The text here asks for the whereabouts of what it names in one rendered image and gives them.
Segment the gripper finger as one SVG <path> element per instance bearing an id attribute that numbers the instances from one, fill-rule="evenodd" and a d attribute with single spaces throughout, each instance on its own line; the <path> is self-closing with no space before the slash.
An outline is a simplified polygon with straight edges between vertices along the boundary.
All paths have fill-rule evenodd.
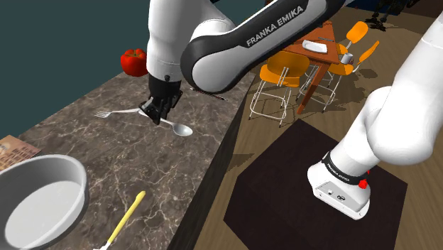
<path id="1" fill-rule="evenodd" d="M 151 97 L 149 100 L 144 101 L 139 104 L 139 112 L 144 113 L 145 115 L 154 115 L 155 114 L 155 105 L 152 104 L 153 98 Z"/>
<path id="2" fill-rule="evenodd" d="M 156 125 L 159 125 L 160 119 L 167 119 L 167 115 L 171 109 L 172 106 L 172 100 L 171 99 L 154 99 L 151 102 L 152 106 L 152 112 L 153 115 L 151 119 L 153 120 L 153 123 Z"/>

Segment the silver spoon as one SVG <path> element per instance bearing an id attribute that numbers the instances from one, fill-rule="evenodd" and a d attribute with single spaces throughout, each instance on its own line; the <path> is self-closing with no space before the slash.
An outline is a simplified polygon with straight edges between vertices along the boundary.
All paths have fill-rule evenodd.
<path id="1" fill-rule="evenodd" d="M 193 130 L 184 124 L 177 124 L 163 118 L 160 118 L 160 121 L 171 125 L 173 132 L 178 136 L 190 136 L 193 134 Z"/>

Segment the silver fork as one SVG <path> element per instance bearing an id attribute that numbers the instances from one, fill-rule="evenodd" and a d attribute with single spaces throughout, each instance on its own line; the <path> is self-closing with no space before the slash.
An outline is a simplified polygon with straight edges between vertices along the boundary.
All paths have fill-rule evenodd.
<path id="1" fill-rule="evenodd" d="M 126 113 L 135 113 L 138 112 L 139 108 L 135 108 L 135 109 L 125 109 L 125 110 L 116 110 L 116 111 L 100 111 L 97 112 L 94 116 L 99 117 L 99 118 L 107 118 L 108 116 L 110 116 L 111 114 L 126 114 Z"/>

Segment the red bell pepper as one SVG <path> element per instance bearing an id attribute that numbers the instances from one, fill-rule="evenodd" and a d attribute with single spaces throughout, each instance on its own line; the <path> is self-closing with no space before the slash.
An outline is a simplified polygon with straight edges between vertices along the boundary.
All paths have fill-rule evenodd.
<path id="1" fill-rule="evenodd" d="M 123 71 L 133 77 L 142 77 L 148 73 L 146 69 L 146 52 L 140 48 L 127 50 L 121 56 Z"/>

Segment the thin dark red stick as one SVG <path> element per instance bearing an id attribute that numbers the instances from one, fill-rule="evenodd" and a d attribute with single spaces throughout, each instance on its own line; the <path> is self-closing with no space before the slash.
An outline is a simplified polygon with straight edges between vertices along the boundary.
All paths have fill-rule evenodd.
<path id="1" fill-rule="evenodd" d="M 195 88 L 193 88 L 193 87 L 191 87 L 190 90 L 192 90 L 192 91 L 194 91 L 194 92 L 197 92 L 197 93 L 199 93 L 199 94 L 204 94 L 204 95 L 207 95 L 207 96 L 209 96 L 209 97 L 213 97 L 213 98 L 215 98 L 215 99 L 220 99 L 220 100 L 223 100 L 223 101 L 228 101 L 228 99 L 226 99 L 226 98 L 224 98 L 224 97 L 220 97 L 220 96 L 215 95 L 215 94 L 206 93 L 206 92 L 200 91 L 200 90 L 198 90 L 198 89 L 195 89 Z"/>

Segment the orange chair with white legs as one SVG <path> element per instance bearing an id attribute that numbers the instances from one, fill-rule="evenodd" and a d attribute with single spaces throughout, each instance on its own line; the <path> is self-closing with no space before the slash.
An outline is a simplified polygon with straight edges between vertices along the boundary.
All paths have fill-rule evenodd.
<path id="1" fill-rule="evenodd" d="M 261 81 L 251 101 L 251 113 L 248 118 L 250 119 L 252 114 L 257 114 L 270 119 L 279 120 L 279 126 L 281 126 L 282 121 L 287 114 L 287 107 L 292 88 L 300 86 L 300 77 L 307 71 L 309 66 L 310 60 L 308 57 L 286 51 L 280 51 L 268 58 L 267 63 L 261 67 L 259 74 Z M 263 92 L 266 83 L 275 84 L 278 87 L 285 87 L 285 94 L 281 97 Z M 279 99 L 281 101 L 280 107 L 283 108 L 282 116 L 271 116 L 255 111 L 256 104 L 261 95 Z"/>
<path id="2" fill-rule="evenodd" d="M 346 39 L 349 43 L 344 46 L 341 43 L 336 43 L 338 55 L 344 55 L 348 52 L 351 45 L 359 42 L 368 32 L 368 25 L 363 21 L 358 21 L 346 34 Z"/>
<path id="3" fill-rule="evenodd" d="M 377 40 L 367 51 L 362 53 L 356 65 L 352 64 L 353 58 L 351 57 L 351 54 L 345 53 L 339 64 L 331 64 L 329 66 L 328 71 L 324 74 L 324 77 L 322 78 L 322 80 L 328 81 L 328 85 L 326 87 L 319 85 L 319 87 L 330 92 L 329 99 L 324 102 L 322 99 L 315 99 L 314 97 L 312 98 L 316 102 L 324 105 L 322 112 L 324 112 L 327 106 L 334 101 L 334 98 L 336 96 L 336 89 L 339 86 L 339 83 L 341 82 L 341 78 L 343 76 L 355 73 L 360 67 L 361 63 L 364 62 L 373 54 L 374 50 L 378 47 L 379 43 L 380 42 Z M 338 76 L 339 78 L 337 80 L 334 89 L 330 89 L 329 86 L 334 80 L 334 76 Z"/>

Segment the brown printed book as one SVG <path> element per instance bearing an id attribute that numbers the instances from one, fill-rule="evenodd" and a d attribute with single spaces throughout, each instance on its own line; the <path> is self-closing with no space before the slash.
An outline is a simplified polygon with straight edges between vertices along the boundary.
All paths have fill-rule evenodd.
<path id="1" fill-rule="evenodd" d="M 0 171 L 32 158 L 39 152 L 39 148 L 8 135 L 0 139 Z"/>

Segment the grey round bowl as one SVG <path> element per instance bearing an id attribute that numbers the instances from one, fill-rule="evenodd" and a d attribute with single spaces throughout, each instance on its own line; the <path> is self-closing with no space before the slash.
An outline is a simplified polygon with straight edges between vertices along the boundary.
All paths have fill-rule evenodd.
<path id="1" fill-rule="evenodd" d="M 46 155 L 0 171 L 0 250 L 44 250 L 65 236 L 87 208 L 84 166 Z"/>

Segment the dark robot stand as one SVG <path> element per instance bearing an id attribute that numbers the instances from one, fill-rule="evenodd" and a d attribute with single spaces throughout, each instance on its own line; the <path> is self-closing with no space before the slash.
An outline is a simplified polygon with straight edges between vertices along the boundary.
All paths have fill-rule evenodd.
<path id="1" fill-rule="evenodd" d="M 373 168 L 360 220 L 313 195 L 307 169 L 336 144 L 298 119 L 239 175 L 224 221 L 249 250 L 394 250 L 407 183 Z"/>

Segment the wooden dining table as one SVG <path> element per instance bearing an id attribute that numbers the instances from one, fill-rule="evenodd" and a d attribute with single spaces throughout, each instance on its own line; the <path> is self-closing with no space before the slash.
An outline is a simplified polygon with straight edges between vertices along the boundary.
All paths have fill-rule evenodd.
<path id="1" fill-rule="evenodd" d="M 327 53 L 316 53 L 312 51 L 308 51 L 302 47 L 303 40 L 310 40 L 314 41 L 317 40 L 319 37 L 327 38 L 329 41 L 324 41 L 324 44 L 327 46 Z M 307 103 L 311 99 L 313 93 L 315 92 L 317 86 L 319 85 L 320 81 L 324 77 L 324 75 L 327 73 L 327 70 L 329 69 L 329 66 L 331 64 L 338 64 L 339 63 L 339 57 L 337 53 L 337 47 L 336 47 L 336 41 L 334 36 L 334 29 L 331 21 L 325 21 L 323 23 L 323 26 L 321 28 L 316 28 L 307 35 L 301 37 L 299 40 L 295 41 L 293 44 L 289 45 L 284 49 L 284 51 L 290 52 L 290 53 L 296 53 L 300 55 L 304 55 L 310 59 L 310 62 L 313 65 L 316 65 L 319 67 L 317 72 L 315 73 L 309 88 L 307 89 L 307 92 L 305 96 L 303 97 L 303 100 L 301 104 L 299 105 L 297 109 L 297 113 L 301 114 L 304 108 L 306 107 Z"/>

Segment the yellow handled kitchen tool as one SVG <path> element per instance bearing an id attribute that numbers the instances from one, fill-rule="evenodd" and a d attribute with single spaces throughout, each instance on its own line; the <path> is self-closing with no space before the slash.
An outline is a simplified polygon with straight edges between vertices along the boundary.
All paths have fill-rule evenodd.
<path id="1" fill-rule="evenodd" d="M 101 246 L 99 249 L 93 249 L 93 250 L 107 250 L 112 242 L 115 240 L 125 223 L 128 221 L 129 217 L 133 214 L 134 210 L 137 208 L 137 206 L 140 204 L 141 200 L 145 197 L 146 191 L 140 191 L 132 205 L 128 208 L 122 219 L 119 221 L 117 226 L 115 227 L 114 231 L 112 232 L 111 236 L 107 239 L 106 244 Z"/>

